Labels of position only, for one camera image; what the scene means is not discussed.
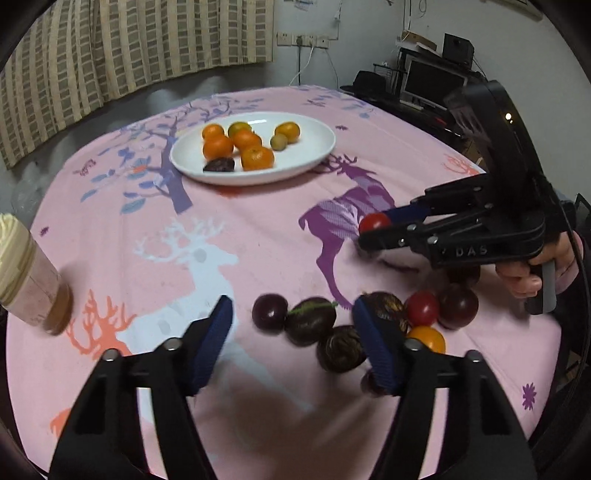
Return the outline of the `red cherry tomato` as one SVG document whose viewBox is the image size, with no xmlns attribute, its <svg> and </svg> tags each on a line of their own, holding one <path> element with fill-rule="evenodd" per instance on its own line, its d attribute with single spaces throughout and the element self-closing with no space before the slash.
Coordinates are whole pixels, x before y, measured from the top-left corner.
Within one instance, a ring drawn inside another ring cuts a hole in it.
<svg viewBox="0 0 591 480">
<path fill-rule="evenodd" d="M 413 327 L 431 327 L 439 318 L 440 305 L 437 297 L 427 290 L 410 296 L 405 303 L 408 323 Z"/>
<path fill-rule="evenodd" d="M 374 212 L 363 217 L 358 230 L 359 234 L 362 235 L 366 232 L 388 228 L 390 225 L 391 220 L 384 212 Z"/>
</svg>

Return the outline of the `yellow-orange tomato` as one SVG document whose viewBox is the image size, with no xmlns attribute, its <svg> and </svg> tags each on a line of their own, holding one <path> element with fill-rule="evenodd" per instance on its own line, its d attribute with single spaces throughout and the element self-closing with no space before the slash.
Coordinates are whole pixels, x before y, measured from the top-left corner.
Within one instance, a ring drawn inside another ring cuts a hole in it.
<svg viewBox="0 0 591 480">
<path fill-rule="evenodd" d="M 447 345 L 442 333 L 431 326 L 417 326 L 408 331 L 407 337 L 423 343 L 435 353 L 445 354 Z"/>
</svg>

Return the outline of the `dark cherry with stem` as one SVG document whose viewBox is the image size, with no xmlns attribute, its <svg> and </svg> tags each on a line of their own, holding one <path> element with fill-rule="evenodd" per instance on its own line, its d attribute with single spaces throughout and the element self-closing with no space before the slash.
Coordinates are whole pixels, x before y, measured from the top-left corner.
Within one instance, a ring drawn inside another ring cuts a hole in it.
<svg viewBox="0 0 591 480">
<path fill-rule="evenodd" d="M 308 347 L 332 332 L 337 320 L 335 303 L 324 297 L 302 300 L 287 312 L 284 333 L 298 347 Z"/>
</svg>

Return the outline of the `yellow tomato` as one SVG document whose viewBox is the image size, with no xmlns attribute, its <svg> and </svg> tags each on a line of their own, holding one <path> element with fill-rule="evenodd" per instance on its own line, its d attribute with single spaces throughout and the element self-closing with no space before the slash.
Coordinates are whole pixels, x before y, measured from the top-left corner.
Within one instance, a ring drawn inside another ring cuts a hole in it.
<svg viewBox="0 0 591 480">
<path fill-rule="evenodd" d="M 301 127 L 296 122 L 284 122 L 276 126 L 274 134 L 283 135 L 288 144 L 293 144 L 301 137 Z"/>
</svg>

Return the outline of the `dark cherry round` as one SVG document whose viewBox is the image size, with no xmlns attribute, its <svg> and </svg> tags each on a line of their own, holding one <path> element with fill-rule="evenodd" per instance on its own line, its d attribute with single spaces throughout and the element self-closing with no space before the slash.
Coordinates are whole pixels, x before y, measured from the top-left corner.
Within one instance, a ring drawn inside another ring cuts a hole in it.
<svg viewBox="0 0 591 480">
<path fill-rule="evenodd" d="M 276 293 L 260 295 L 252 306 L 252 321 L 259 330 L 279 333 L 283 331 L 288 311 L 287 299 Z"/>
</svg>

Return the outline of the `yellow-green small fruit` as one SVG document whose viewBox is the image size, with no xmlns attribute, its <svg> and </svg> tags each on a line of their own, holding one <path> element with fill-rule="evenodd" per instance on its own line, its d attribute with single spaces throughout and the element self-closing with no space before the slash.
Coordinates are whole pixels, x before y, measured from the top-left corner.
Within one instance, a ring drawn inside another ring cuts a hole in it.
<svg viewBox="0 0 591 480">
<path fill-rule="evenodd" d="M 280 152 L 287 148 L 290 141 L 286 135 L 283 134 L 274 134 L 273 137 L 270 138 L 270 147 L 273 151 Z"/>
</svg>

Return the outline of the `rough-skinned orange mandarin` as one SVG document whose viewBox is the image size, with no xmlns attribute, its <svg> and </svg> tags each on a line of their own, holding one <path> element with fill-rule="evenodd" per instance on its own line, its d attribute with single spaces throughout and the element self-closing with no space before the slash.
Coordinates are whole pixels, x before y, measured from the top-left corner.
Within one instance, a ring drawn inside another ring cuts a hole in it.
<svg viewBox="0 0 591 480">
<path fill-rule="evenodd" d="M 240 153 L 243 171 L 257 171 L 273 168 L 274 154 L 269 148 L 256 146 Z"/>
</svg>

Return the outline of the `small yellow kumquat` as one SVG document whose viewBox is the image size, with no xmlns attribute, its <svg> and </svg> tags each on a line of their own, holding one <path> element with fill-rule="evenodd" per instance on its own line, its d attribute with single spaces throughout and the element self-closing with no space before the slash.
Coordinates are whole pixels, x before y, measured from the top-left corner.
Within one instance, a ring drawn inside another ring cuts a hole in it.
<svg viewBox="0 0 591 480">
<path fill-rule="evenodd" d="M 250 126 L 249 123 L 242 121 L 233 122 L 231 126 L 228 127 L 228 137 L 232 138 L 242 130 L 250 131 L 252 130 L 252 126 Z"/>
</svg>

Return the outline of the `dark dried fruit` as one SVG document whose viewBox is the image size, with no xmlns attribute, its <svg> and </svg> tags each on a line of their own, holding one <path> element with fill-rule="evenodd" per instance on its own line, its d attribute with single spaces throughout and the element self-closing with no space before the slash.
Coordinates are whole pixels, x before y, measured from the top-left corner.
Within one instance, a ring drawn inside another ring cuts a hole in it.
<svg viewBox="0 0 591 480">
<path fill-rule="evenodd" d="M 204 166 L 204 172 L 231 173 L 233 171 L 235 171 L 235 160 L 231 157 L 216 158 L 207 161 Z"/>
</svg>

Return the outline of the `orange mandarin with green navel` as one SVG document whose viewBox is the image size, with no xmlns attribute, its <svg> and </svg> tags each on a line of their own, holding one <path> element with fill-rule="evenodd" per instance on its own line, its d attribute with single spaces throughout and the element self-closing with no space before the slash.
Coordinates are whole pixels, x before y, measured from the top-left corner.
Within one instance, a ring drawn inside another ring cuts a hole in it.
<svg viewBox="0 0 591 480">
<path fill-rule="evenodd" d="M 235 146 L 231 139 L 225 135 L 209 136 L 204 140 L 202 154 L 206 161 L 212 161 L 219 158 L 230 157 Z"/>
</svg>

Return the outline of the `black monitor on shelf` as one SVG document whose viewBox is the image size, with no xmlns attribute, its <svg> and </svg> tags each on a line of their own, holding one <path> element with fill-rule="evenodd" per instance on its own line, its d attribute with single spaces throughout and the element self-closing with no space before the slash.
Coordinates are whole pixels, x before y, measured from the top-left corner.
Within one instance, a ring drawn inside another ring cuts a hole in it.
<svg viewBox="0 0 591 480">
<path fill-rule="evenodd" d="M 429 107 L 446 110 L 445 98 L 469 83 L 474 72 L 429 52 L 401 48 L 402 80 L 398 89 Z"/>
</svg>

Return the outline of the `jar with cream lid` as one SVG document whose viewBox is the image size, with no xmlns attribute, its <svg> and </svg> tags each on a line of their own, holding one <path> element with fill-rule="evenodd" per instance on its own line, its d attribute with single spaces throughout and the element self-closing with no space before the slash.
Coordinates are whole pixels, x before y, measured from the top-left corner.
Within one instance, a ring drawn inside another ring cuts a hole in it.
<svg viewBox="0 0 591 480">
<path fill-rule="evenodd" d="M 27 227 L 1 215 L 1 306 L 16 318 L 51 335 L 67 327 L 73 298 L 69 284 Z"/>
</svg>

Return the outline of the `pink deer-print tablecloth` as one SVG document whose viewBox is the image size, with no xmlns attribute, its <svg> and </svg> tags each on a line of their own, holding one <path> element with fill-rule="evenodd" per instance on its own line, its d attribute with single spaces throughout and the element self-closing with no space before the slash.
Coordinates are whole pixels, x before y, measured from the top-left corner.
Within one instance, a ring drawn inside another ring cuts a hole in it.
<svg viewBox="0 0 591 480">
<path fill-rule="evenodd" d="M 259 188 L 208 187 L 161 164 L 186 131 L 231 115 L 277 111 L 331 127 L 328 163 Z M 235 304 L 228 348 L 189 406 L 221 479 L 366 479 L 397 402 L 363 394 L 363 369 L 332 375 L 315 349 L 252 324 L 263 293 L 290 303 L 407 298 L 428 266 L 407 250 L 356 254 L 363 215 L 404 205 L 430 186 L 476 174 L 452 148 L 383 111 L 318 86 L 215 95 L 105 135 L 57 174 L 32 231 L 74 296 L 70 326 L 48 336 L 18 319 L 7 332 L 8 384 L 24 450 L 51 463 L 66 416 L 99 355 L 149 352 Z"/>
</svg>

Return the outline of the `beige checked curtain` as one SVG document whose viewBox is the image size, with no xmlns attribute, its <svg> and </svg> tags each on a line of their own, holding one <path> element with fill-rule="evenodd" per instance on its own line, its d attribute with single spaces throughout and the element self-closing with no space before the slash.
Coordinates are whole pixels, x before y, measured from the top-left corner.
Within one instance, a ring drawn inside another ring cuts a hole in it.
<svg viewBox="0 0 591 480">
<path fill-rule="evenodd" d="M 1 159 L 15 167 L 106 104 L 156 83 L 269 62 L 272 1 L 57 1 L 1 69 Z"/>
</svg>

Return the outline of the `wall power strip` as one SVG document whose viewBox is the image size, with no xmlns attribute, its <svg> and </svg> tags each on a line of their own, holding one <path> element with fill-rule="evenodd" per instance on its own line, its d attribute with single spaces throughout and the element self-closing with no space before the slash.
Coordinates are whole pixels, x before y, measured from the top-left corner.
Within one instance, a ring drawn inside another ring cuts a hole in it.
<svg viewBox="0 0 591 480">
<path fill-rule="evenodd" d="M 329 48 L 329 37 L 325 35 L 276 33 L 277 46 L 297 46 L 307 48 Z"/>
</svg>

